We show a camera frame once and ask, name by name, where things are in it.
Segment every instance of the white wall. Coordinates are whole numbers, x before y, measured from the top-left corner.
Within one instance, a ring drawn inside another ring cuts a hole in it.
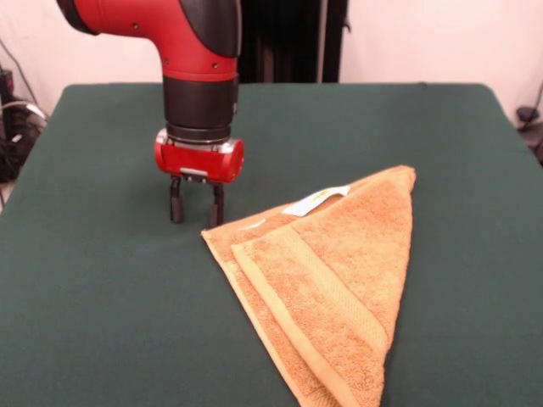
[[[543,81],[542,0],[350,0],[341,81],[478,82],[511,120]]]
[[[48,112],[70,83],[162,78],[151,42],[82,34],[68,25],[56,0],[0,0],[0,37],[19,59]],[[14,68],[2,49],[0,62]],[[15,85],[19,95],[28,97],[22,82]]]
[[[513,119],[543,80],[542,0],[350,0],[350,22],[345,82],[482,82]],[[161,79],[150,42],[81,34],[55,0],[0,0],[0,37],[49,112],[70,83]]]

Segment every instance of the black curtain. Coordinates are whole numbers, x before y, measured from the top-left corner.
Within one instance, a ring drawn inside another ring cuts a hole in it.
[[[348,0],[328,0],[324,81],[337,81]],[[241,0],[242,83],[319,80],[321,0]]]

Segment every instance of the towel label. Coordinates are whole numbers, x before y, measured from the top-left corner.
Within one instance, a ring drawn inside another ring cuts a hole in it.
[[[314,208],[317,208],[328,198],[333,197],[334,195],[342,195],[346,197],[350,192],[350,186],[344,187],[335,187],[323,189],[322,191],[315,192],[307,198],[302,199],[298,203],[295,203],[292,206],[286,208],[283,213],[285,215],[294,215],[303,217],[309,214]]]

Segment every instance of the triangular folded towel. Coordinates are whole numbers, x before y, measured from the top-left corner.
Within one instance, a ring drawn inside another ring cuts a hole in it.
[[[349,184],[346,196],[307,215],[284,205],[202,232],[301,406],[379,406],[415,180],[401,165]]]

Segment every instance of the green tablecloth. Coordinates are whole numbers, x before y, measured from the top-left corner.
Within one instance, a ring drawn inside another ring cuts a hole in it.
[[[69,87],[0,215],[0,405],[289,406],[199,232],[169,220],[156,84]],[[242,86],[234,220],[417,169],[383,406],[543,403],[543,174],[483,86]]]

